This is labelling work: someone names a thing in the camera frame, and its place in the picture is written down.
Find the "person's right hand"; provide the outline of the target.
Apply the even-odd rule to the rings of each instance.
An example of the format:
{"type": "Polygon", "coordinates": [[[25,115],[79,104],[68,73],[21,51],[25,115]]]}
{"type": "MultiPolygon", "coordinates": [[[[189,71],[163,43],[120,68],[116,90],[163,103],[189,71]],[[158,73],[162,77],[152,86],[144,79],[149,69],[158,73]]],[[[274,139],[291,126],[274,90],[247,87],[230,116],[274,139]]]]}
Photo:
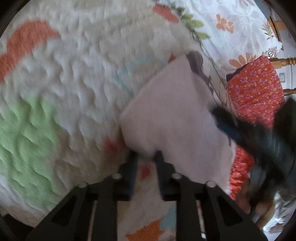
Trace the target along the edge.
{"type": "Polygon", "coordinates": [[[264,192],[259,200],[253,200],[249,183],[245,182],[235,197],[236,204],[248,215],[260,230],[271,220],[275,213],[275,194],[264,192]]]}

